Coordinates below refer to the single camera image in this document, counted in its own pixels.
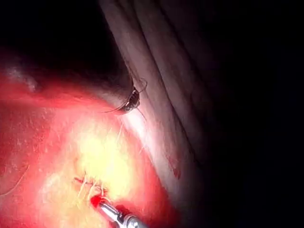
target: dark background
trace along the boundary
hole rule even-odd
[[[300,227],[301,8],[287,0],[175,4],[195,9],[198,33],[216,62],[212,71],[229,94],[214,99],[225,137],[212,143],[203,168],[207,226]],[[94,1],[1,1],[0,31],[0,46],[48,68],[107,74],[120,61]]]

